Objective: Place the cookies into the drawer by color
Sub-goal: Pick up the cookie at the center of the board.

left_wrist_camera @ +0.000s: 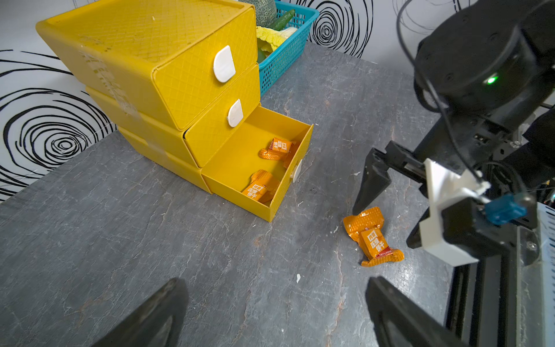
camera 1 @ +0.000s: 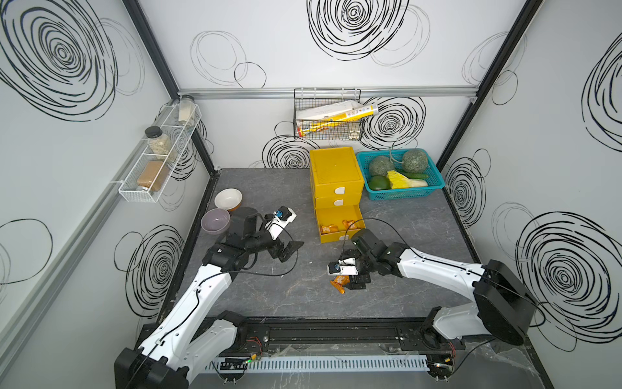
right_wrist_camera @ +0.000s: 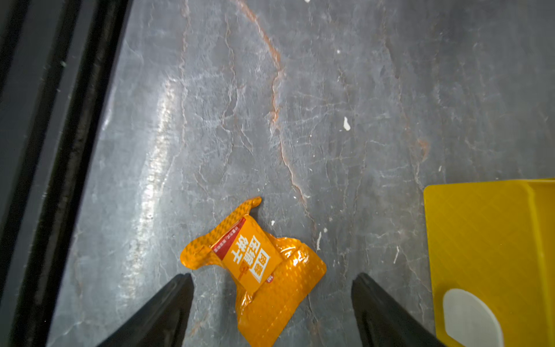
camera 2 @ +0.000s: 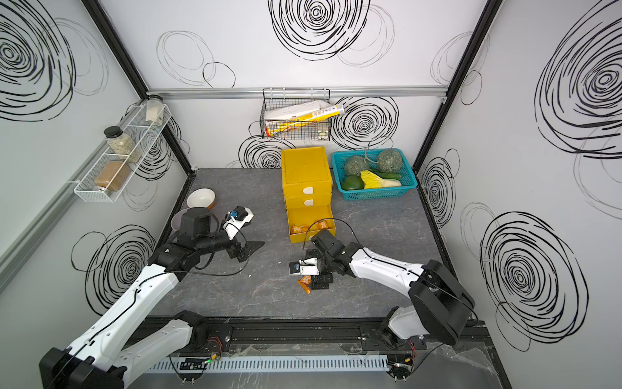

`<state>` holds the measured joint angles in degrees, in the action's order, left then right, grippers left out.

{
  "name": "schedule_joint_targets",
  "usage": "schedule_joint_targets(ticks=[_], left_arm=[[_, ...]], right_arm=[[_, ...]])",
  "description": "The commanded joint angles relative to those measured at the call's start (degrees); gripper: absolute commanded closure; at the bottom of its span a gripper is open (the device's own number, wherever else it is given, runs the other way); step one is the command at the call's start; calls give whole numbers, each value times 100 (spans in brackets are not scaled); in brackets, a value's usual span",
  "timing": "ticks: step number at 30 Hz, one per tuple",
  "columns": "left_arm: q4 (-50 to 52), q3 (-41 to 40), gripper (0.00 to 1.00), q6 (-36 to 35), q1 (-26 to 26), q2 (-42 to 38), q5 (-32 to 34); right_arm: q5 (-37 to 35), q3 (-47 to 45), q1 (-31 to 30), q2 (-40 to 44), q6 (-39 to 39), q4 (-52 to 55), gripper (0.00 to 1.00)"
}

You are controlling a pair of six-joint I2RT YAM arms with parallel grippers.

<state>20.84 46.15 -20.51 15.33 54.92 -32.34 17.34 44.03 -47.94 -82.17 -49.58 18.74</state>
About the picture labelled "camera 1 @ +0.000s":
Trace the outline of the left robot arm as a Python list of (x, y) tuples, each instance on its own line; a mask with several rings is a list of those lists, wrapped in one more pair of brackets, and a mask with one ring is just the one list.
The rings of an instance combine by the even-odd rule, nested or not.
[(117, 388), (188, 388), (223, 351), (237, 342), (244, 319), (224, 312), (204, 333), (197, 331), (221, 294), (247, 264), (265, 251), (284, 263), (302, 247), (280, 235), (294, 222), (296, 213), (282, 206), (261, 215), (240, 207), (228, 228), (207, 251), (202, 266), (166, 319), (136, 349), (125, 348), (114, 363)]

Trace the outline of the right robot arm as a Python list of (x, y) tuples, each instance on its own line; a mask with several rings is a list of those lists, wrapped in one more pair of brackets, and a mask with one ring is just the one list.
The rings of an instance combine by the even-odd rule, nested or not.
[(469, 264), (424, 253), (404, 242), (390, 245), (363, 229), (327, 266), (334, 277), (348, 277), (349, 287), (362, 288), (372, 273), (422, 280), (457, 293), (467, 304), (431, 310), (432, 333), (445, 340), (490, 335), (510, 345), (523, 345), (538, 305), (535, 297), (502, 262)]

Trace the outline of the yellow plastic drawer cabinet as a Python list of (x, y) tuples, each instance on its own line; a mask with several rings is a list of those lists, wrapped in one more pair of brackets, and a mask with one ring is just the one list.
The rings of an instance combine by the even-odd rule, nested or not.
[[(360, 202), (364, 176), (352, 147), (314, 149), (309, 152), (309, 173), (320, 243), (350, 239), (365, 228)], [(342, 220), (354, 220), (357, 230), (345, 230)], [(322, 235), (320, 225), (338, 225), (338, 233)]]

